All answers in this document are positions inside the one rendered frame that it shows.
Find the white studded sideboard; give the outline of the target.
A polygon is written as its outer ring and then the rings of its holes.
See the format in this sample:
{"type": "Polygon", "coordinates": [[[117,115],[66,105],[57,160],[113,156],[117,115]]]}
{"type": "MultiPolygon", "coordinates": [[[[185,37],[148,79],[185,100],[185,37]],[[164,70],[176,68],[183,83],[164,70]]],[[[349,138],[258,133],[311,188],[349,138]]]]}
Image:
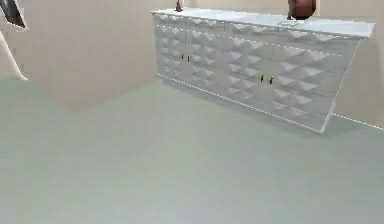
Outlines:
{"type": "Polygon", "coordinates": [[[369,22],[154,10],[158,76],[321,133],[369,22]]]}

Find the dark red round vase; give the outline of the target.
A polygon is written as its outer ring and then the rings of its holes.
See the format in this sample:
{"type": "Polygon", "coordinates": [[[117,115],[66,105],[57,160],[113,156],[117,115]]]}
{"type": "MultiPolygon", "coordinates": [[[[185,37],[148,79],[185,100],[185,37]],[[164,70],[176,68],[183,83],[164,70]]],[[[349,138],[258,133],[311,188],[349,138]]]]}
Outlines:
{"type": "Polygon", "coordinates": [[[287,19],[306,20],[316,11],[316,0],[288,0],[287,19]]]}

